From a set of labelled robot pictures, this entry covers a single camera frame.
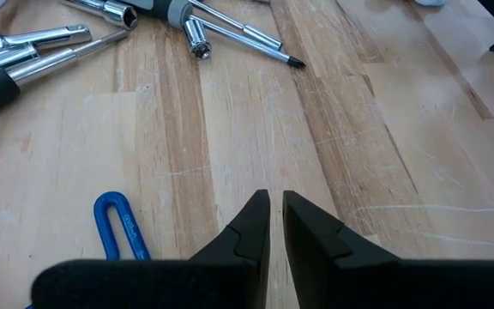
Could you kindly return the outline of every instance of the screwdriver shaft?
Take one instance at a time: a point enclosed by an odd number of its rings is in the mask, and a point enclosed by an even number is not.
[[[285,63],[287,63],[289,61],[290,56],[284,54],[281,51],[276,51],[275,49],[273,49],[267,45],[264,45],[258,41],[246,38],[243,35],[234,33],[230,30],[224,29],[223,27],[219,27],[219,26],[213,24],[212,22],[206,21],[206,20],[202,19],[201,17],[195,16],[195,15],[190,15],[190,19],[200,21],[203,24],[203,26],[205,26],[207,29],[209,29],[209,30],[211,30],[217,34],[220,34],[225,38],[234,40],[234,41],[238,42],[239,44],[248,46],[252,49],[255,49],[259,52],[262,52],[262,53],[270,56],[271,58],[278,59],[278,60],[285,62]]]
[[[116,43],[117,41],[121,39],[127,38],[127,35],[129,33],[125,30],[120,30],[115,33],[106,35],[103,38],[97,39],[91,43],[87,43],[85,45],[79,46],[75,48],[73,51],[77,55],[79,59],[85,57],[86,55],[96,52],[97,50],[100,50],[104,47],[107,47],[113,43]]]
[[[259,43],[275,49],[276,51],[279,51],[282,47],[282,43],[278,39],[275,39],[270,34],[264,33],[262,30],[254,26],[245,25],[242,22],[236,21],[230,16],[218,11],[217,9],[213,9],[205,3],[201,3],[197,0],[190,0],[190,3],[203,12],[210,14],[212,17],[223,21],[232,27],[235,27],[237,30],[241,31],[243,35],[255,41],[258,41]]]

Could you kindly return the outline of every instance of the wood grain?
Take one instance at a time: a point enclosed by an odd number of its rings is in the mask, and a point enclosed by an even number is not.
[[[189,258],[269,189],[268,308],[298,307],[283,190],[402,257],[494,258],[494,20],[477,2],[208,3],[308,68],[211,33],[197,63],[179,31],[142,18],[32,84],[0,113],[0,308],[27,305],[44,268],[104,256],[92,207],[105,191],[128,197],[153,258]],[[76,23],[114,30],[57,2],[0,12],[0,33]]]

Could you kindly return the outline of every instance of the chrome tool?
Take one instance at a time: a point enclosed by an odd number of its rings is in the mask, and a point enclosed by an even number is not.
[[[117,1],[60,0],[60,3],[103,17],[106,21],[127,30],[132,30],[138,25],[135,8]]]
[[[195,41],[192,39],[193,33],[196,33],[196,24],[193,21],[199,21],[204,27],[209,30],[222,35],[228,39],[232,39],[240,44],[248,46],[252,49],[260,51],[272,58],[285,62],[295,68],[303,68],[306,66],[304,62],[296,59],[293,56],[286,55],[281,52],[282,43],[273,38],[271,35],[264,33],[262,30],[257,29],[251,25],[243,24],[235,19],[227,16],[217,9],[213,9],[210,6],[201,3],[197,0],[120,0],[123,3],[127,3],[136,8],[139,14],[148,15],[157,18],[162,21],[168,21],[171,26],[181,29],[186,32],[186,37],[190,44],[190,50],[197,59],[207,58],[200,57],[205,55],[206,52],[197,52],[199,49],[191,49],[192,44]],[[194,15],[194,8],[202,10],[208,13],[212,17],[227,23],[241,31],[242,34],[234,33],[223,27],[213,24],[210,21],[206,21],[199,16]]]
[[[21,93],[21,89],[29,82],[74,64],[88,54],[126,38],[127,33],[126,30],[120,30],[105,36],[102,39],[97,39],[75,49],[64,49],[63,51],[56,52],[48,57],[41,58],[31,64],[23,65],[14,70],[5,71],[4,69],[0,69],[0,110],[13,103]]]
[[[198,60],[205,60],[211,56],[211,43],[208,42],[203,24],[195,19],[184,23],[184,32],[190,45],[190,53]]]
[[[14,45],[32,43],[39,50],[88,42],[92,39],[85,25],[58,27],[32,33],[3,36],[0,34],[0,51]]]
[[[0,69],[12,70],[37,59],[39,59],[39,53],[32,43],[14,45],[0,51]]]

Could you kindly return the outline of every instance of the blue handle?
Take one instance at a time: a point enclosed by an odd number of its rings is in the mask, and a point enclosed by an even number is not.
[[[141,231],[136,224],[133,211],[130,209],[127,197],[119,192],[107,192],[101,195],[94,203],[94,220],[96,227],[99,229],[100,239],[104,246],[106,259],[118,260],[119,248],[117,247],[116,237],[111,230],[110,218],[108,217],[108,209],[115,207],[117,215],[123,230],[129,241],[130,248],[137,260],[149,260],[150,254],[144,244]]]

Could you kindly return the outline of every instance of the scratch on wood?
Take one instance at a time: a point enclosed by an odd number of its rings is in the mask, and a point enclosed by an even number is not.
[[[440,234],[436,234],[436,233],[427,233],[427,232],[421,232],[421,231],[413,231],[413,230],[407,230],[407,229],[398,229],[398,231],[405,232],[405,233],[413,233],[415,235],[420,235],[420,236],[424,236],[424,237],[432,238],[432,239],[440,239],[440,240],[444,240],[446,242],[462,243],[462,244],[468,244],[468,245],[487,245],[487,246],[494,247],[494,242],[472,240],[472,239],[458,239],[458,238],[450,237],[447,235],[440,235]]]
[[[387,125],[384,125],[384,128],[386,129],[386,133],[388,134],[388,138],[390,142],[392,143],[392,146],[394,147],[394,151],[398,158],[400,159],[401,165],[403,166],[403,170],[407,174],[407,177],[409,178],[409,181],[411,181],[411,185],[413,186],[413,189],[415,190],[415,193],[417,196],[419,195],[419,188],[417,188],[417,185],[415,184],[415,181],[413,179],[413,176],[411,175],[411,171],[407,168],[407,164],[405,164],[405,161],[403,160],[403,155],[400,153],[400,149],[398,148],[398,145],[395,143],[395,139],[392,136],[392,132],[390,132],[390,128]]]
[[[375,130],[375,128],[372,127],[372,128],[367,129],[367,130],[362,130],[362,131],[360,131],[358,133],[354,133],[354,134],[347,134],[347,135],[344,135],[344,136],[337,136],[337,137],[326,138],[326,139],[323,139],[321,141],[314,142],[314,144],[316,146],[318,146],[318,145],[322,145],[322,144],[327,143],[327,142],[333,142],[333,141],[340,140],[340,139],[348,139],[348,140],[351,140],[351,139],[355,139],[356,136],[360,136],[362,134],[367,134],[367,133],[370,133],[370,132],[372,132],[374,130]]]
[[[437,210],[447,210],[447,211],[457,211],[465,213],[494,213],[494,207],[484,208],[484,209],[467,209],[454,206],[437,205],[437,204],[420,204],[420,205],[383,205],[383,206],[364,206],[351,211],[348,214],[349,217],[357,217],[357,213],[366,210],[397,210],[397,209],[437,209]]]
[[[462,185],[457,179],[454,179],[453,177],[451,177],[451,175],[449,175],[449,173],[445,173],[445,175],[447,176],[447,178],[449,180],[451,180],[453,183],[455,183],[455,185],[458,185],[460,188],[462,188],[462,190],[466,190],[467,188]]]
[[[364,170],[367,171],[369,173],[369,175],[373,176],[376,180],[378,180],[378,182],[380,182],[390,192],[394,193],[398,197],[401,197],[401,195],[398,192],[394,191],[392,188],[390,188],[388,185],[386,185],[384,183],[384,181],[382,179],[378,178],[371,170],[369,170],[369,168],[367,168],[367,166],[364,166]]]
[[[413,15],[419,17],[419,14],[415,10],[415,8],[410,5],[410,3],[407,3],[407,7],[413,12]],[[461,87],[464,94],[468,97],[470,103],[472,103],[472,106],[478,113],[479,117],[482,120],[494,119],[493,114],[491,113],[489,108],[487,108],[487,105],[484,103],[484,101],[482,101],[479,95],[476,94],[472,85],[470,85],[468,80],[461,73],[461,70],[456,65],[453,58],[445,51],[445,49],[443,49],[443,46],[439,43],[434,33],[432,33],[431,30],[426,26],[424,31],[426,33],[426,38],[428,39],[431,48],[434,50],[437,56],[442,60],[447,70],[451,73],[451,75],[456,80],[457,84]]]
[[[371,81],[371,78],[367,74],[362,74],[361,77],[363,77],[365,84],[367,85],[367,88],[369,89],[370,94],[375,97],[375,89],[373,88],[373,83]]]
[[[58,139],[59,139],[59,143],[58,143],[58,164],[60,164],[60,159],[62,158],[62,145],[64,143],[63,141],[63,136],[64,136],[64,107],[62,109],[62,111],[60,112],[60,132],[58,134]],[[58,169],[57,169],[57,185],[58,185],[58,180],[59,180],[59,177],[58,177]]]
[[[382,64],[384,56],[377,47],[377,43],[365,31],[355,16],[349,14],[338,1],[335,1],[342,18],[337,18],[342,25],[343,33],[352,42],[352,46],[363,64]]]
[[[182,175],[185,175],[188,173],[199,172],[199,171],[202,171],[202,170],[207,169],[207,168],[210,168],[210,166],[197,167],[197,168],[191,168],[191,169],[187,169],[187,170],[180,171],[180,172],[168,173],[168,174],[157,176],[156,178],[157,179],[163,179],[163,178],[169,178],[169,177],[174,177],[174,176],[182,176]]]
[[[426,155],[427,157],[429,157],[429,158],[431,158],[431,159],[433,159],[433,160],[435,160],[435,159],[436,159],[436,157],[435,157],[435,156],[433,156],[433,155],[431,155],[431,154],[429,154],[429,153],[425,152],[423,149],[421,149],[421,148],[419,148],[419,147],[417,147],[417,146],[415,146],[415,145],[410,145],[410,146],[411,146],[413,149],[415,149],[415,150],[419,151],[421,154]]]

